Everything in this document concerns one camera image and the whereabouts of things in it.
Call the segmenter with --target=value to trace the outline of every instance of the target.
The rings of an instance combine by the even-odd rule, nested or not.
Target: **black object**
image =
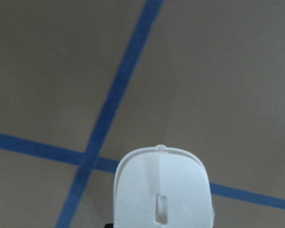
[[[105,224],[104,228],[113,228],[113,223]]]

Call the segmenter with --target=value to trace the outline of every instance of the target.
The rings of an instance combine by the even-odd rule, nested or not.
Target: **computer mouse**
[[[192,153],[164,145],[140,148],[114,179],[115,228],[212,228],[209,179]]]

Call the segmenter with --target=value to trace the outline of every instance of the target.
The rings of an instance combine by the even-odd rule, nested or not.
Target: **scroll wheel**
[[[165,225],[168,223],[167,213],[167,197],[161,194],[156,195],[156,210],[155,210],[155,221]]]

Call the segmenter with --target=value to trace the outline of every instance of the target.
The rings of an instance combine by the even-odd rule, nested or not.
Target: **gray surface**
[[[0,133],[83,152],[143,1],[0,1]],[[191,151],[210,181],[285,199],[285,1],[166,1],[101,156]],[[0,150],[0,227],[54,227],[76,166]],[[95,171],[73,228],[111,222]],[[213,197],[216,227],[285,211]]]

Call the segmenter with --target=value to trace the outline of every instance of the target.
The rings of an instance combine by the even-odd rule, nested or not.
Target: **white plastic shell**
[[[212,228],[209,180],[193,154],[164,145],[128,153],[114,180],[115,228]]]

